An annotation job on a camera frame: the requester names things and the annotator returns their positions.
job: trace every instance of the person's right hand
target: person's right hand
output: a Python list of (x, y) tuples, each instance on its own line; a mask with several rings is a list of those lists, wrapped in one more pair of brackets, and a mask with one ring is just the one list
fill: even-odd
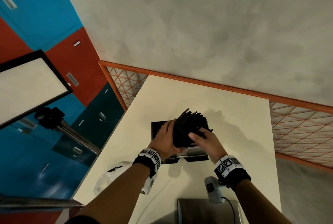
[(214, 133), (204, 128), (199, 129), (199, 131), (204, 133), (207, 139), (204, 139), (195, 133), (189, 133), (189, 138), (195, 142), (192, 143), (192, 145), (197, 145), (204, 150), (214, 164), (217, 163), (219, 159), (227, 155), (227, 152)]

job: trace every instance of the person's left hand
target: person's left hand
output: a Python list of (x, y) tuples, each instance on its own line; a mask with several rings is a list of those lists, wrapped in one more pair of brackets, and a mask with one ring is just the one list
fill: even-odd
[(152, 140), (148, 145), (149, 149), (153, 149), (158, 152), (162, 161), (174, 154), (178, 154), (186, 150), (186, 148), (176, 148), (173, 145), (172, 133), (175, 122), (176, 119), (165, 122), (157, 132), (154, 140)]

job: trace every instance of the lattice panel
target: lattice panel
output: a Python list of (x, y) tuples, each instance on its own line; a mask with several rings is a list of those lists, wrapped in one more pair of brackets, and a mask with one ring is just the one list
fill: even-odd
[(333, 115), (270, 102), (275, 151), (333, 168)]
[(133, 102), (148, 75), (107, 67), (127, 108)]

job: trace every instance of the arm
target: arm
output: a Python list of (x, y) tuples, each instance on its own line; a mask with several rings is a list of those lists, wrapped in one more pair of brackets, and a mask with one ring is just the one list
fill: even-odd
[[(158, 131), (148, 148), (158, 152), (161, 159), (183, 151), (173, 145), (173, 126), (176, 119), (166, 122)], [(150, 174), (150, 169), (135, 163), (116, 180), (114, 180), (93, 201), (78, 213), (104, 223), (128, 223), (138, 200), (140, 191)]]
[[(197, 145), (206, 151), (210, 160), (215, 164), (219, 159), (226, 156), (227, 152), (214, 133), (203, 128), (200, 131), (205, 134), (206, 139), (194, 133), (189, 133), (189, 137), (195, 142), (193, 145)], [(235, 194), (250, 224), (291, 224), (250, 180), (242, 180), (236, 186)]]

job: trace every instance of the hand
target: hand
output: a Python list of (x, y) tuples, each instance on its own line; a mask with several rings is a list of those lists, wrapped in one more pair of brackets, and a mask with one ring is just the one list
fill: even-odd
[(219, 139), (216, 135), (204, 128), (199, 129), (200, 132), (204, 133), (207, 139), (204, 139), (195, 133), (189, 133), (189, 138), (194, 141), (192, 145), (197, 145), (204, 150), (210, 157), (210, 160), (215, 164), (223, 156), (227, 155), (226, 150), (223, 148)]
[(176, 148), (173, 145), (173, 126), (176, 119), (167, 121), (157, 132), (156, 137), (149, 143), (148, 148), (157, 151), (162, 161), (168, 157), (183, 152), (186, 148)]

